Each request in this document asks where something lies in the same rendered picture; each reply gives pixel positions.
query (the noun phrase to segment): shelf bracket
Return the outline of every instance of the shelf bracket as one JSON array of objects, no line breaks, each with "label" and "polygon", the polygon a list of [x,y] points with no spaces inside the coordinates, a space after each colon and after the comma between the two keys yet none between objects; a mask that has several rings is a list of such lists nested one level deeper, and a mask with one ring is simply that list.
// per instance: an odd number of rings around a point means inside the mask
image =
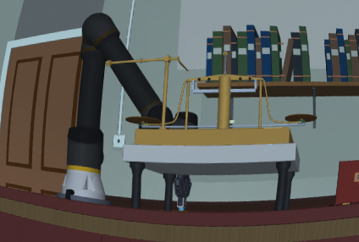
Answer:
[{"label": "shelf bracket", "polygon": [[[316,103],[315,103],[315,87],[313,87],[313,115],[317,116],[316,114]],[[313,121],[313,128],[317,127],[317,120]]]}]

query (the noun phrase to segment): brass pole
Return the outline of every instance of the brass pole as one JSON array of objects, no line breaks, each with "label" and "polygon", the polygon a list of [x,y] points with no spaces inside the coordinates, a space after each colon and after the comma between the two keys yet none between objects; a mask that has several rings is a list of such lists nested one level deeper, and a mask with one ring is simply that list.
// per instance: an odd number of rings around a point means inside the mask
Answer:
[{"label": "brass pole", "polygon": [[259,80],[259,128],[262,127],[262,81]]},{"label": "brass pole", "polygon": [[229,129],[230,76],[219,76],[218,129]]},{"label": "brass pole", "polygon": [[188,105],[190,104],[190,81],[187,81],[187,98],[185,100],[185,129],[188,125]]},{"label": "brass pole", "polygon": [[162,124],[160,129],[166,129],[164,126],[166,119],[166,101],[167,101],[167,83],[168,83],[168,66],[169,66],[169,55],[164,57],[164,61],[166,63],[164,69],[164,86],[163,86],[163,106],[162,106]]}]

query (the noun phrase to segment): wooden door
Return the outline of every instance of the wooden door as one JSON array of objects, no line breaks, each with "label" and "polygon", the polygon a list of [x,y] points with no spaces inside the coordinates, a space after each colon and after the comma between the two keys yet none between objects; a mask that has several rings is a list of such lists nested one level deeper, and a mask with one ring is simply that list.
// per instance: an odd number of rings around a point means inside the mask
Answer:
[{"label": "wooden door", "polygon": [[3,96],[0,185],[61,192],[80,89],[81,37],[13,48]]}]

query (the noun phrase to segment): wooden shelf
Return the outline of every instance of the wooden shelf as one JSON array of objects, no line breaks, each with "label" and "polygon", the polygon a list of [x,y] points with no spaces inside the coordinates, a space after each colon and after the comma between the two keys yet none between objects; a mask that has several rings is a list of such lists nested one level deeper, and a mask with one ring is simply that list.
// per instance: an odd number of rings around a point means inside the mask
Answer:
[{"label": "wooden shelf", "polygon": [[[219,83],[197,83],[200,90],[218,89]],[[232,89],[253,88],[254,82],[232,82]],[[312,88],[315,87],[315,96],[359,96],[359,82],[266,82],[268,96],[294,97],[313,96]],[[208,98],[218,97],[218,93],[204,93]],[[259,83],[256,92],[232,93],[233,97],[259,97]],[[262,85],[262,97],[266,93]]]}]

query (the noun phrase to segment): table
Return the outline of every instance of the table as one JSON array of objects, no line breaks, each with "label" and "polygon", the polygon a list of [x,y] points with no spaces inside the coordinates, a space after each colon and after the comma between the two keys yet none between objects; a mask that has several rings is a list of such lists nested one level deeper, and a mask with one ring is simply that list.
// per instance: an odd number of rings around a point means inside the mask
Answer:
[{"label": "table", "polygon": [[141,208],[143,169],[163,174],[164,210],[172,210],[173,182],[182,175],[245,175],[278,173],[275,210],[288,210],[291,182],[299,171],[296,143],[230,146],[158,146],[124,144],[124,161],[130,163],[132,208]]}]

